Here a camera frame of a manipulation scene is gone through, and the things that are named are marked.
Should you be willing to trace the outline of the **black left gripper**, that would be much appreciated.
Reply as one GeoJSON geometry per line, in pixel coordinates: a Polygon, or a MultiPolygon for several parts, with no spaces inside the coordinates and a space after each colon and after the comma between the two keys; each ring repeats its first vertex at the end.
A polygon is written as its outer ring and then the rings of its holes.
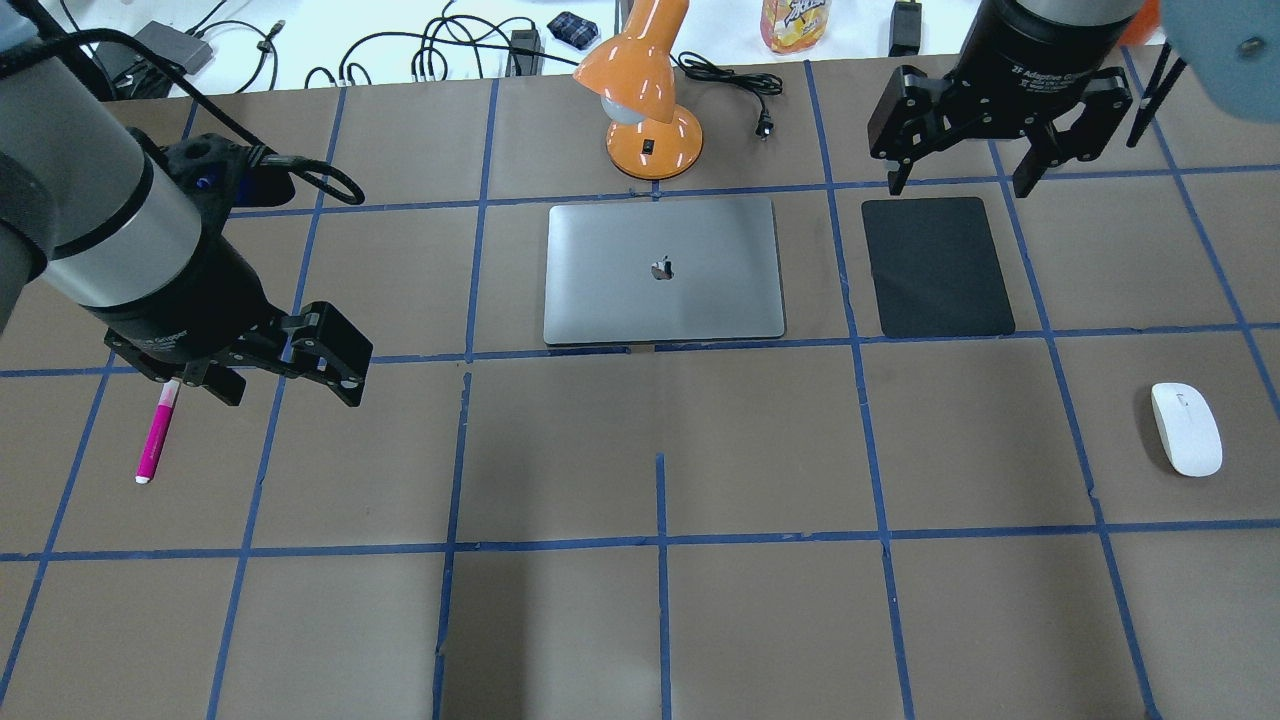
{"type": "Polygon", "coordinates": [[[151,379],[180,373],[184,386],[206,389],[230,407],[241,405],[246,380],[221,364],[305,378],[328,387],[348,407],[361,405],[371,341],[330,302],[284,315],[236,247],[219,234],[204,234],[164,287],[105,309],[104,343],[151,379]],[[291,348],[285,363],[283,332],[291,348]]]}

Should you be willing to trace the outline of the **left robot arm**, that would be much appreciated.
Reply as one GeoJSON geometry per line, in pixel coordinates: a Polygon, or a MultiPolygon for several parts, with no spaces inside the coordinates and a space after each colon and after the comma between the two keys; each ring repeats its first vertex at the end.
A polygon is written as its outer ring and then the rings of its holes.
{"type": "Polygon", "coordinates": [[[156,53],[114,29],[42,37],[32,4],[3,4],[3,315],[44,279],[105,327],[143,377],[241,402],[241,366],[361,404],[372,343],[334,305],[288,313],[224,237],[237,208],[276,208],[303,181],[343,204],[364,191],[317,159],[280,154],[184,83],[230,137],[169,145],[123,126],[68,67],[88,44],[156,53]]]}

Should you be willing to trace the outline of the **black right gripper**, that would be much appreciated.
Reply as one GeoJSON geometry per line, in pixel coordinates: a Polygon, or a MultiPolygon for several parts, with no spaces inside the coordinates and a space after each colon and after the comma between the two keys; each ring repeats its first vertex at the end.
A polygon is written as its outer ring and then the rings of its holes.
{"type": "Polygon", "coordinates": [[[983,1],[946,79],[897,67],[867,123],[869,154],[886,163],[899,196],[924,156],[952,147],[978,126],[1030,126],[1030,147],[1012,192],[1030,195],[1052,168],[1093,161],[1128,114],[1125,72],[1105,67],[1137,14],[1134,1],[983,1]],[[1076,104],[1066,129],[1052,119],[1076,104]]]}

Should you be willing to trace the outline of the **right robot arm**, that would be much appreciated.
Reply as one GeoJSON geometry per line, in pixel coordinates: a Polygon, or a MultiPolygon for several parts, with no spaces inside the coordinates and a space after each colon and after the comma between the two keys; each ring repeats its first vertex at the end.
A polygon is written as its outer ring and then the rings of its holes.
{"type": "Polygon", "coordinates": [[[1107,55],[1137,19],[1138,1],[983,1],[956,65],[931,78],[896,68],[867,126],[869,154],[887,164],[890,192],[901,193],[915,164],[968,140],[1027,138],[1012,176],[1027,196],[1050,169],[1093,161],[1132,106],[1134,145],[1185,69],[1193,69],[1222,111],[1277,120],[1277,4],[1164,1],[1166,56],[1135,97],[1107,55]]]}

